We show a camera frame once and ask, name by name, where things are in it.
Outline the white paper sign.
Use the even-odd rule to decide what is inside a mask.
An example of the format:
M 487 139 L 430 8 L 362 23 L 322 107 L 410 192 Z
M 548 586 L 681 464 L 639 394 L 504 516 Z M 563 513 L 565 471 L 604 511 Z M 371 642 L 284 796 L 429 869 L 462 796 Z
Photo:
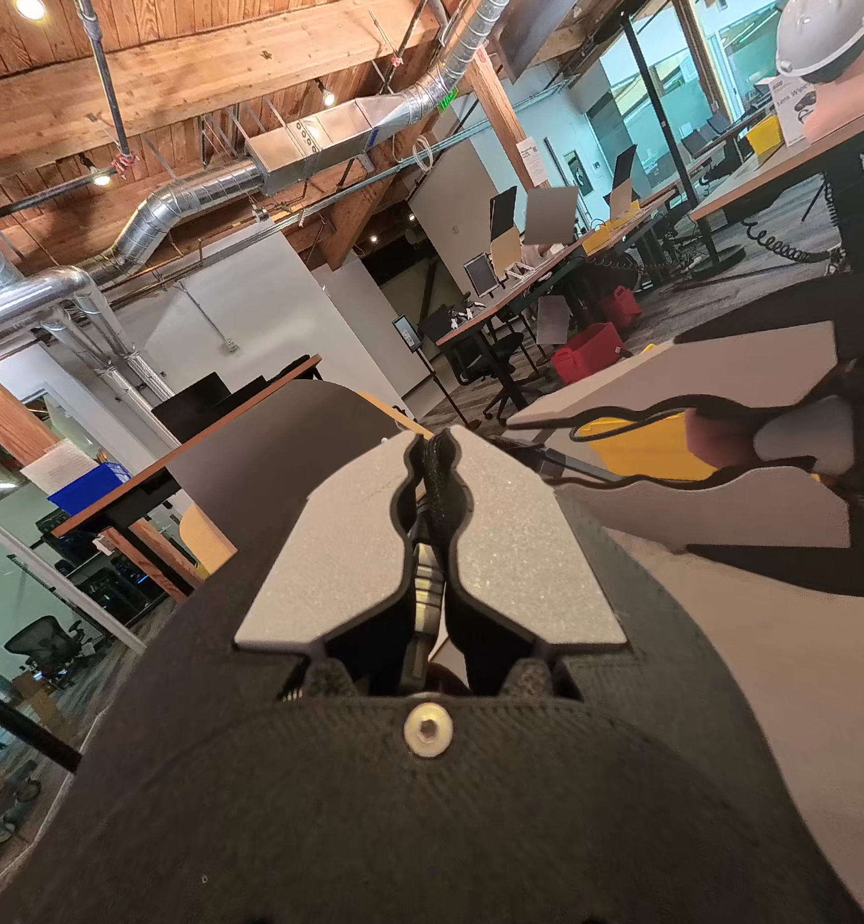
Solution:
M 520 164 L 524 168 L 526 189 L 549 187 L 550 181 L 535 139 L 524 138 L 516 144 Z

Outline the wooden desk with black frame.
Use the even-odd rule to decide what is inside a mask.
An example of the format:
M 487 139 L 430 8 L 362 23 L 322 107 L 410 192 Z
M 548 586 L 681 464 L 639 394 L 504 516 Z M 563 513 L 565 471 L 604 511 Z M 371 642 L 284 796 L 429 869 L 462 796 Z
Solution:
M 79 514 L 57 525 L 51 534 L 61 538 L 71 531 L 85 530 L 104 537 L 175 602 L 182 603 L 204 582 L 204 578 L 186 555 L 156 532 L 149 522 L 149 514 L 182 489 L 170 471 L 171 465 L 289 382 L 319 377 L 321 361 L 319 355 L 306 356 L 287 367 L 266 388 L 230 409 L 187 443 L 179 445 Z

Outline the black mesh office chair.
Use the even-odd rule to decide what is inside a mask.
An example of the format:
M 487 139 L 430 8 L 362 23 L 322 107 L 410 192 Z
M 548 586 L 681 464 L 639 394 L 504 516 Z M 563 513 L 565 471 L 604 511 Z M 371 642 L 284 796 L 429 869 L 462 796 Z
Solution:
M 35 678 L 57 689 L 69 687 L 82 664 L 96 653 L 81 620 L 64 629 L 54 616 L 33 621 L 5 642 L 3 648 L 22 656 Z

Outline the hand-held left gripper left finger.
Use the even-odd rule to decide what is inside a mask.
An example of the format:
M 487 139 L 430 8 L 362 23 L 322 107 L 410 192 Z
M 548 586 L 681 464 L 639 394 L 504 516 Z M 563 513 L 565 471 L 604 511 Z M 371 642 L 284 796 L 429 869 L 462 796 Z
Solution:
M 336 659 L 372 694 L 398 692 L 415 635 L 423 447 L 402 432 L 312 491 L 235 633 L 237 650 Z

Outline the white box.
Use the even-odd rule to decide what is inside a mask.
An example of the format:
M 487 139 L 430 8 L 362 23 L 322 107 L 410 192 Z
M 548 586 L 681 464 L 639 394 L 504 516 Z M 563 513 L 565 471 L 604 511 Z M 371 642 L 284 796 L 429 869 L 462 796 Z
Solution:
M 21 475 L 45 495 L 52 495 L 98 466 L 94 458 L 66 439 L 53 445 L 31 464 L 22 467 Z

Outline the wooden desk with black legs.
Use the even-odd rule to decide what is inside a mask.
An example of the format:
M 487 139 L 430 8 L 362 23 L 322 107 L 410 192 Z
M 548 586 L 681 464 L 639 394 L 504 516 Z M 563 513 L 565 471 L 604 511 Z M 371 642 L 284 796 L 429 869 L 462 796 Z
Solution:
M 758 214 L 786 189 L 820 174 L 832 193 L 840 243 L 850 269 L 864 272 L 864 114 L 810 145 L 780 147 L 755 168 L 742 167 L 690 213 L 699 223 L 723 212 L 729 223 Z

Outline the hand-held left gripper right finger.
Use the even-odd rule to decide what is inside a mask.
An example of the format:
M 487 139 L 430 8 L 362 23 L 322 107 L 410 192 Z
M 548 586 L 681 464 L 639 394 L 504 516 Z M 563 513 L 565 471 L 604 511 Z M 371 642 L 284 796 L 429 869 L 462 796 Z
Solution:
M 470 688 L 495 695 L 520 661 L 627 649 L 555 490 L 462 427 L 442 434 L 446 623 Z

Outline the black monitor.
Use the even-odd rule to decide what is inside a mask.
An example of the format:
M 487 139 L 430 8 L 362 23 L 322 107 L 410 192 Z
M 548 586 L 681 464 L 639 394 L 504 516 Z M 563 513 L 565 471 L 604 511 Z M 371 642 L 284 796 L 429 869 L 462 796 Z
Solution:
M 230 388 L 216 372 L 162 401 L 152 414 L 180 444 L 189 442 L 219 420 L 225 412 Z
M 515 207 L 517 200 L 517 186 L 511 186 L 500 191 L 490 200 L 490 240 L 506 234 L 515 225 Z

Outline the blue bin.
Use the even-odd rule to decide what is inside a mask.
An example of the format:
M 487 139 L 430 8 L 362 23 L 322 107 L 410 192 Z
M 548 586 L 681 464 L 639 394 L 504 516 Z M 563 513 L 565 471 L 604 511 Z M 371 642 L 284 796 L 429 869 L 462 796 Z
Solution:
M 64 488 L 49 494 L 47 499 L 69 516 L 74 516 L 99 502 L 130 479 L 126 468 L 118 463 L 105 461 Z

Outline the yellow plastic bin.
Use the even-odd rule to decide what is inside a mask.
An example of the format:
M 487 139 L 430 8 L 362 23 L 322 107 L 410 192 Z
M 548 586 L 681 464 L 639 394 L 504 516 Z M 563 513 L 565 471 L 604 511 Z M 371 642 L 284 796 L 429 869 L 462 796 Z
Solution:
M 816 450 L 811 445 L 796 448 L 764 442 L 756 445 L 756 437 L 764 427 L 764 421 L 760 419 L 720 419 L 754 422 L 756 432 L 753 444 L 761 461 L 749 467 L 715 470 L 692 456 L 687 449 L 684 429 L 686 411 L 664 411 L 637 422 L 600 418 L 571 428 L 569 436 L 575 443 L 590 446 L 608 470 L 624 477 L 693 483 L 710 479 L 724 469 L 745 471 L 790 460 L 804 460 L 806 467 L 812 469 L 816 463 Z

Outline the rectangular metal duct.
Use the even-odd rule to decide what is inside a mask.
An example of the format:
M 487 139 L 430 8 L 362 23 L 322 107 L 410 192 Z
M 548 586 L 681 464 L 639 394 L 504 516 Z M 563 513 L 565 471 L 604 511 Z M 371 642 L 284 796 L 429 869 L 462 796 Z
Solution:
M 245 150 L 263 179 L 264 194 L 273 195 L 357 159 L 372 132 L 361 100 L 351 100 L 255 136 Z

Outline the smooth silver pipes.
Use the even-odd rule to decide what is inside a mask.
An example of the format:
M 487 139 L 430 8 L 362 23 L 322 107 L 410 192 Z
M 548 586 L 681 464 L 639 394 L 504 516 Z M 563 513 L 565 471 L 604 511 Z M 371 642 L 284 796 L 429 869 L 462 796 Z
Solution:
M 62 302 L 72 302 L 122 359 L 160 399 L 174 394 L 137 350 L 91 274 L 79 267 L 53 267 L 0 289 L 0 333 L 12 325 L 46 319 Z

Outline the grey sheet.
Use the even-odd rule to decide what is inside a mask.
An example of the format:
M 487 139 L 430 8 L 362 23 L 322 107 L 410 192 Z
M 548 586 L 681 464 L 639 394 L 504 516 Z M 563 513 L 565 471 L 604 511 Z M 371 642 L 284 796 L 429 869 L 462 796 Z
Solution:
M 561 346 L 568 340 L 571 311 L 564 295 L 541 295 L 537 301 L 535 342 Z

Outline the red bin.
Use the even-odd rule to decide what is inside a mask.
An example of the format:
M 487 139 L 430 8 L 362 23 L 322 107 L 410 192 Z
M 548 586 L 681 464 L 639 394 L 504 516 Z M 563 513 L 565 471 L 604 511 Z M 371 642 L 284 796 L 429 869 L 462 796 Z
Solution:
M 607 321 L 567 341 L 553 354 L 551 363 L 564 385 L 572 385 L 611 367 L 626 353 L 618 329 Z
M 623 285 L 604 295 L 599 305 L 607 321 L 620 333 L 634 329 L 643 317 L 633 291 Z

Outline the metal sprinkler pipe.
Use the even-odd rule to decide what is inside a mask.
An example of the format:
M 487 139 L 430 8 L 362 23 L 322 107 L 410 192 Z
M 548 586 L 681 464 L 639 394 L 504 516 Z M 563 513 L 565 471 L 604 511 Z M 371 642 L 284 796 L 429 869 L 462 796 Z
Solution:
M 117 154 L 112 160 L 116 173 L 125 177 L 135 161 L 135 156 L 129 147 L 121 109 L 116 98 L 116 90 L 110 71 L 110 65 L 103 47 L 103 30 L 100 18 L 91 1 L 73 2 L 79 21 L 91 45 L 91 53 L 98 71 L 103 88 L 103 96 L 113 122 L 116 134 Z

